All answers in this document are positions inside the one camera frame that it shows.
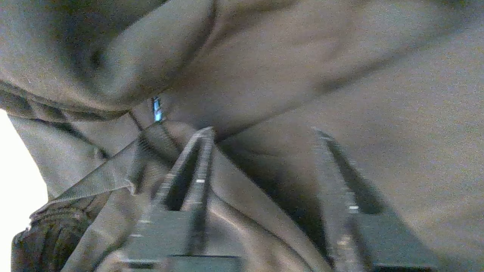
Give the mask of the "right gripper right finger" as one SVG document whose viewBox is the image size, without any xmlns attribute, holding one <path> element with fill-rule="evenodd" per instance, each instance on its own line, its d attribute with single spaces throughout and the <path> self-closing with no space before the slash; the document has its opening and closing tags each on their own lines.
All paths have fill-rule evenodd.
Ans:
<svg viewBox="0 0 484 272">
<path fill-rule="evenodd" d="M 330 135 L 314 129 L 326 252 L 335 272 L 437 272 L 440 263 Z"/>
</svg>

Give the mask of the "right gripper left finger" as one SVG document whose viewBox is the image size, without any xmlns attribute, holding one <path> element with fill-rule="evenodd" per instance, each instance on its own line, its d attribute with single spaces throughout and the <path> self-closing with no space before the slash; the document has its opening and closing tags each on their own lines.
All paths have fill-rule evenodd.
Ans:
<svg viewBox="0 0 484 272">
<path fill-rule="evenodd" d="M 240 272 L 233 255 L 206 255 L 214 131 L 189 139 L 126 243 L 126 272 Z"/>
</svg>

